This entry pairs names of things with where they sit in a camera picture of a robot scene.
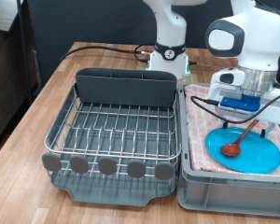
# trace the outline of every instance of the blue plate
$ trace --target blue plate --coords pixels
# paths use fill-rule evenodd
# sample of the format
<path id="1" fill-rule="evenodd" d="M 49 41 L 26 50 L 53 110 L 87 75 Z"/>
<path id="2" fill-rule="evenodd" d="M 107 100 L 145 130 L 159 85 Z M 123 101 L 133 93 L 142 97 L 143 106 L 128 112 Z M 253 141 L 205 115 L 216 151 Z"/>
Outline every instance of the blue plate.
<path id="1" fill-rule="evenodd" d="M 245 130 L 230 127 L 214 129 L 205 138 L 209 153 L 221 164 L 232 170 L 268 174 L 280 166 L 280 150 L 269 139 L 261 138 L 259 133 L 249 132 L 240 144 L 241 153 L 236 157 L 225 156 L 220 148 L 227 143 L 235 142 Z"/>

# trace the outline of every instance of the pink cloth mat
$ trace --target pink cloth mat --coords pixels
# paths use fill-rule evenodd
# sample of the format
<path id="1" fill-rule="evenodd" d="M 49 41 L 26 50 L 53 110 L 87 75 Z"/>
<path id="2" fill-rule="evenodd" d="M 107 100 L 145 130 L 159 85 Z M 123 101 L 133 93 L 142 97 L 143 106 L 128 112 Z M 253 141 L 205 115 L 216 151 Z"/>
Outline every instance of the pink cloth mat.
<path id="1" fill-rule="evenodd" d="M 185 88 L 186 91 L 186 108 L 187 108 L 187 125 L 189 134 L 189 151 L 191 159 L 191 169 L 195 171 L 207 171 L 216 173 L 238 174 L 245 175 L 244 173 L 236 172 L 228 167 L 217 162 L 207 151 L 205 147 L 205 137 L 212 130 L 219 128 L 221 121 L 216 117 L 210 115 L 206 111 L 200 109 L 191 100 L 192 95 L 199 96 L 206 99 L 209 88 L 201 87 L 197 85 L 188 85 Z M 236 118 L 227 117 L 231 120 L 239 120 Z M 247 128 L 252 121 L 245 124 L 229 124 L 229 126 Z M 268 129 L 269 124 L 265 121 L 260 121 L 252 131 L 261 133 L 262 129 Z M 280 149 L 280 127 L 276 127 L 270 132 L 269 137 Z M 280 177 L 280 167 L 266 175 L 262 176 L 274 176 Z"/>

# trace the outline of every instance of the metal rack frame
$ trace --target metal rack frame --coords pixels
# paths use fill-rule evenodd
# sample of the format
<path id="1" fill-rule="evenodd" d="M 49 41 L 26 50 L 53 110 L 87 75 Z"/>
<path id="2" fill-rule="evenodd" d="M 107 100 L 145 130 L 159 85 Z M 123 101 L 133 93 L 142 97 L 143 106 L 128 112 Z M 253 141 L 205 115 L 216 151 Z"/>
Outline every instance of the metal rack frame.
<path id="1" fill-rule="evenodd" d="M 176 166 L 181 148 L 177 143 L 175 105 L 174 108 L 159 108 L 83 104 L 78 101 L 75 85 L 72 91 L 74 93 L 73 101 L 67 109 L 58 132 L 49 144 L 49 135 L 60 114 L 45 139 L 46 148 L 60 156 L 61 176 L 73 172 L 69 161 L 73 155 L 81 155 L 87 159 L 90 167 L 88 178 L 91 178 L 93 174 L 101 174 L 96 167 L 98 167 L 98 159 L 102 157 L 117 160 L 117 171 L 114 174 L 116 179 L 119 178 L 119 175 L 128 175 L 126 167 L 127 161 L 130 160 L 143 161 L 147 172 L 142 181 L 144 181 L 144 177 L 154 177 L 156 183 L 157 178 L 153 171 L 159 162 L 170 162 Z M 79 143 L 81 138 L 84 139 L 84 142 L 86 139 L 84 145 Z M 129 149 L 125 146 L 128 139 L 130 143 L 133 142 L 132 148 L 129 146 Z M 102 147 L 102 144 L 106 142 L 108 142 L 108 146 Z M 143 142 L 143 148 L 137 148 L 138 142 Z M 166 149 L 164 149 L 164 142 L 167 142 Z M 148 150 L 148 145 L 152 144 L 155 147 Z M 75 177 L 80 175 L 75 172 L 73 174 Z"/>

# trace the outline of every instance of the wooden tabletop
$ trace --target wooden tabletop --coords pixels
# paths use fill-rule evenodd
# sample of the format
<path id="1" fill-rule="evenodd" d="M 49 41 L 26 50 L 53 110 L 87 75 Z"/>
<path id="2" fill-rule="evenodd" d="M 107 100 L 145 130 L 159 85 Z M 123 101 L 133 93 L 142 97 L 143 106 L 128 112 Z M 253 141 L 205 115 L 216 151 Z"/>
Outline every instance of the wooden tabletop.
<path id="1" fill-rule="evenodd" d="M 8 32 L 17 15 L 16 0 L 0 0 L 0 31 Z"/>
<path id="2" fill-rule="evenodd" d="M 95 44 L 75 43 L 72 49 L 87 45 Z M 187 49 L 187 53 L 195 62 L 236 65 L 235 60 L 217 59 L 205 49 Z M 71 200 L 68 192 L 53 187 L 41 161 L 41 155 L 47 152 L 44 139 L 75 81 L 75 73 L 84 67 L 144 69 L 145 66 L 132 54 L 102 49 L 77 52 L 60 64 L 0 151 L 0 223 L 280 223 L 280 217 L 186 210 L 178 204 L 176 191 L 168 197 L 151 200 L 146 207 L 133 207 L 77 203 Z M 209 67 L 193 66 L 192 75 L 186 81 L 209 82 L 215 71 Z"/>

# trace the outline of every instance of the gray plastic bin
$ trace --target gray plastic bin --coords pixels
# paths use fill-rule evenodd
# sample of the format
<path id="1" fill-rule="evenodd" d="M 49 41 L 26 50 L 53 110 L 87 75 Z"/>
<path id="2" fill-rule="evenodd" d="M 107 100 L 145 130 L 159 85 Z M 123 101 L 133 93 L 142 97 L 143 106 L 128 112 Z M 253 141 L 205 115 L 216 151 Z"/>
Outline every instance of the gray plastic bin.
<path id="1" fill-rule="evenodd" d="M 186 120 L 184 88 L 178 90 L 179 120 Z M 280 216 L 280 177 L 230 175 L 190 168 L 187 123 L 180 123 L 181 169 L 177 196 L 181 206 L 193 210 Z"/>

